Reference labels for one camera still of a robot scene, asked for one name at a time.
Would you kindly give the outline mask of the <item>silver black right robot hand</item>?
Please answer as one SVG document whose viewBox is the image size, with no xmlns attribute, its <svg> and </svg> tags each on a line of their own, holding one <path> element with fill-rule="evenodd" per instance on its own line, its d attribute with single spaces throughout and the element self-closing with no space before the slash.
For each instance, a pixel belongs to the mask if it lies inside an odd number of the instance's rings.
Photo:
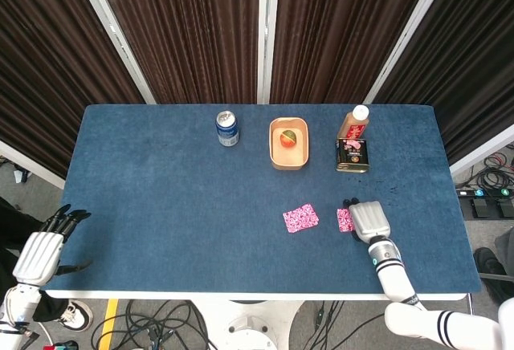
<svg viewBox="0 0 514 350">
<path fill-rule="evenodd" d="M 344 208 L 352 215 L 355 230 L 351 233 L 356 241 L 370 244 L 390 237 L 390 224 L 379 201 L 360 202 L 354 197 L 343 201 Z"/>
</svg>

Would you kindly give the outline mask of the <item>black trousers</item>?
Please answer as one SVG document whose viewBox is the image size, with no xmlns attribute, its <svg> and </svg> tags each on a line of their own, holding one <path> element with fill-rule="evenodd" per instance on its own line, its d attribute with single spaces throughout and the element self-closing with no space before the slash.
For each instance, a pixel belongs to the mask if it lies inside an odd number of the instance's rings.
<svg viewBox="0 0 514 350">
<path fill-rule="evenodd" d="M 10 250 L 23 248 L 27 239 L 40 229 L 41 224 L 41 221 L 21 213 L 0 197 L 0 304 L 6 292 L 17 285 L 12 272 L 18 259 Z M 54 299 L 41 291 L 33 320 L 42 323 L 57 320 L 67 305 L 67 299 Z"/>
</svg>

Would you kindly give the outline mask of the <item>white partition frame post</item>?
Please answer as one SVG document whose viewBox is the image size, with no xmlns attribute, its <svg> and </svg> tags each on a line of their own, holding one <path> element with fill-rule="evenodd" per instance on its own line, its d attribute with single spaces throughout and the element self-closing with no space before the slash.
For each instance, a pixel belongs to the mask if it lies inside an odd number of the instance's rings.
<svg viewBox="0 0 514 350">
<path fill-rule="evenodd" d="M 373 85 L 363 99 L 362 103 L 364 105 L 370 105 L 377 97 L 377 94 L 380 92 L 384 83 L 389 78 L 390 73 L 393 71 L 396 64 L 398 63 L 398 60 L 401 58 L 405 49 L 409 45 L 411 39 L 417 31 L 419 25 L 422 23 L 422 20 L 425 18 L 426 13 L 432 6 L 433 2 L 434 0 L 418 0 L 416 2 L 410 17 L 406 21 L 406 25 L 398 37 L 397 42 L 394 44 L 394 47 L 384 62 L 377 78 L 374 80 Z"/>
<path fill-rule="evenodd" d="M 269 104 L 278 0 L 259 0 L 256 103 Z"/>
<path fill-rule="evenodd" d="M 146 104 L 157 104 L 108 0 L 88 0 Z"/>
</svg>

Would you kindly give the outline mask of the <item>black gold rectangular tin can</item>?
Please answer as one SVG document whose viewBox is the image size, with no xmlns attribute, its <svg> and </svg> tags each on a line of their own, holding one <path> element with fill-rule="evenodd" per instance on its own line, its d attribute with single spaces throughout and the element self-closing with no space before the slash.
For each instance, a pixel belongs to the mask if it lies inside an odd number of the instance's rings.
<svg viewBox="0 0 514 350">
<path fill-rule="evenodd" d="M 369 170 L 367 143 L 364 139 L 339 138 L 336 142 L 336 170 L 364 173 Z"/>
</svg>

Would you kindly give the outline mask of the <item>blue soda can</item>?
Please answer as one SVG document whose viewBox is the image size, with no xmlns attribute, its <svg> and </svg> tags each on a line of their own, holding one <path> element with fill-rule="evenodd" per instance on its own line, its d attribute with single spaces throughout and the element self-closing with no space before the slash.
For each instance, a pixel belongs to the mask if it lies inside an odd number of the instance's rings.
<svg viewBox="0 0 514 350">
<path fill-rule="evenodd" d="M 215 121 L 218 140 L 226 147 L 234 146 L 239 141 L 239 128 L 237 118 L 231 111 L 220 112 Z"/>
</svg>

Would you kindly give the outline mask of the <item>black shoe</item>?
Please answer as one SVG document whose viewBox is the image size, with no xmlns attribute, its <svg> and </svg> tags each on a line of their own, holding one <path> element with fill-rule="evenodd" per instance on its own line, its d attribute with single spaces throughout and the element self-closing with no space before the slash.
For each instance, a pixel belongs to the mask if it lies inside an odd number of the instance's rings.
<svg viewBox="0 0 514 350">
<path fill-rule="evenodd" d="M 514 282 L 507 280 L 505 275 L 481 273 L 479 277 L 485 284 L 487 293 L 497 305 L 514 298 Z"/>
<path fill-rule="evenodd" d="M 504 267 L 494 252 L 487 247 L 478 248 L 473 254 L 477 271 L 483 274 L 503 275 Z"/>
</svg>

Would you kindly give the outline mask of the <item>white black sneaker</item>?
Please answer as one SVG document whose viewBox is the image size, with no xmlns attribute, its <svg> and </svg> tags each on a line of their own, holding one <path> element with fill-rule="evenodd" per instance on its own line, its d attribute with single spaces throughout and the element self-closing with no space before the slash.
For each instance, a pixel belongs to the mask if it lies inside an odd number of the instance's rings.
<svg viewBox="0 0 514 350">
<path fill-rule="evenodd" d="M 79 300 L 69 299 L 63 314 L 57 319 L 63 327 L 74 332 L 86 331 L 92 324 L 93 314 L 89 306 Z"/>
</svg>

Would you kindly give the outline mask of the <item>brown drink bottle red label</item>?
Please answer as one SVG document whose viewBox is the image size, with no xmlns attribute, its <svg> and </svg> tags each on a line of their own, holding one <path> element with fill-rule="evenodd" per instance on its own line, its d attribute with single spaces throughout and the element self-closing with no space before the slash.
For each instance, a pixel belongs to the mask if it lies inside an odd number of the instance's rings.
<svg viewBox="0 0 514 350">
<path fill-rule="evenodd" d="M 365 105 L 357 105 L 349 112 L 337 133 L 338 139 L 359 139 L 369 123 L 369 109 Z"/>
</svg>

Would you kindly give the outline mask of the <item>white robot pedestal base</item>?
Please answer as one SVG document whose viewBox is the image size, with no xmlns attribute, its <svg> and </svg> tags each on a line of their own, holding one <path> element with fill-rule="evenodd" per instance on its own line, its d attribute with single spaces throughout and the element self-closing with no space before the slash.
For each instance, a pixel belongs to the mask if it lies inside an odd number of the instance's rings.
<svg viewBox="0 0 514 350">
<path fill-rule="evenodd" d="M 290 350 L 290 331 L 301 301 L 238 303 L 195 299 L 210 350 Z"/>
</svg>

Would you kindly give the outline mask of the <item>brown pleated curtain panel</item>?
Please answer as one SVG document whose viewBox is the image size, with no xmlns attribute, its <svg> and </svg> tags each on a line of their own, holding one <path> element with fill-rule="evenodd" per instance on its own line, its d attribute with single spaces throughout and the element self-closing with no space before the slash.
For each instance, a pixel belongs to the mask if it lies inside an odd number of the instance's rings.
<svg viewBox="0 0 514 350">
<path fill-rule="evenodd" d="M 88 0 L 0 0 L 0 140 L 67 176 L 85 108 L 143 98 Z"/>
<path fill-rule="evenodd" d="M 514 0 L 434 0 L 376 104 L 434 109 L 454 164 L 514 124 Z"/>
<path fill-rule="evenodd" d="M 253 104 L 259 0 L 108 0 L 159 104 Z"/>
<path fill-rule="evenodd" d="M 278 0 L 273 104 L 360 104 L 418 0 Z"/>
</svg>

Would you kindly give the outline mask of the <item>pink patterned packet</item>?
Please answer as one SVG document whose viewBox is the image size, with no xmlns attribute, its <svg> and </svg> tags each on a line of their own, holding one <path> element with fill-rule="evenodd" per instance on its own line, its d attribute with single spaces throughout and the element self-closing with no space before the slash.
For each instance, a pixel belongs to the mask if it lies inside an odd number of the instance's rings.
<svg viewBox="0 0 514 350">
<path fill-rule="evenodd" d="M 319 223 L 316 211 L 310 203 L 283 213 L 283 218 L 289 234 L 313 228 Z"/>
<path fill-rule="evenodd" d="M 338 221 L 338 227 L 339 231 L 341 233 L 346 232 L 353 232 L 355 230 L 354 224 L 353 224 L 353 218 L 349 211 L 349 209 L 338 209 L 337 210 L 337 221 Z"/>
</svg>

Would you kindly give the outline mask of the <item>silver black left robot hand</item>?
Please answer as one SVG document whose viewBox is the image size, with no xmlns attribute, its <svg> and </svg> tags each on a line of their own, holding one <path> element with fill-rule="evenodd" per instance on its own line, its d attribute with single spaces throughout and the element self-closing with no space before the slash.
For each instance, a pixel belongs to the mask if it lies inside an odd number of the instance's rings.
<svg viewBox="0 0 514 350">
<path fill-rule="evenodd" d="M 13 269 L 18 283 L 43 287 L 54 276 L 82 271 L 92 264 L 92 260 L 76 265 L 59 264 L 64 244 L 79 223 L 91 216 L 87 210 L 70 208 L 70 204 L 59 208 L 27 239 Z"/>
</svg>

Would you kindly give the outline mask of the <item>red teal small box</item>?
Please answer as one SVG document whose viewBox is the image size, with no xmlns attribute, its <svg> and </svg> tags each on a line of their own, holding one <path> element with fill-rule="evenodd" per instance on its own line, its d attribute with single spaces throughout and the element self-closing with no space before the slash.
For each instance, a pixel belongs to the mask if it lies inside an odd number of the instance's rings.
<svg viewBox="0 0 514 350">
<path fill-rule="evenodd" d="M 67 340 L 52 345 L 44 345 L 43 350 L 80 350 L 80 348 L 76 341 Z"/>
</svg>

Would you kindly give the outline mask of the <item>grey trousers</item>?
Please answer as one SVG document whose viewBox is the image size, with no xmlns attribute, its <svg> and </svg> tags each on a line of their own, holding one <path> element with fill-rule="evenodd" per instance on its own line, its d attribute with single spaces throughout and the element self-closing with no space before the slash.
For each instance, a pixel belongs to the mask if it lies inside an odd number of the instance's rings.
<svg viewBox="0 0 514 350">
<path fill-rule="evenodd" d="M 495 239 L 495 247 L 499 261 L 507 267 L 514 255 L 514 227 Z"/>
</svg>

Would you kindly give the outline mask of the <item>tan paper bowl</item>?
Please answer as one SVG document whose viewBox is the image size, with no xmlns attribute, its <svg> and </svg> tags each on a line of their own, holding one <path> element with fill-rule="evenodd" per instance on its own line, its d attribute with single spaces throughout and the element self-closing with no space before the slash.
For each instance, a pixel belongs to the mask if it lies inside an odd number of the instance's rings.
<svg viewBox="0 0 514 350">
<path fill-rule="evenodd" d="M 292 148 L 284 148 L 279 140 L 282 131 L 291 129 L 297 142 Z M 269 154 L 275 169 L 302 169 L 309 158 L 309 133 L 306 121 L 300 117 L 278 117 L 269 126 Z"/>
</svg>

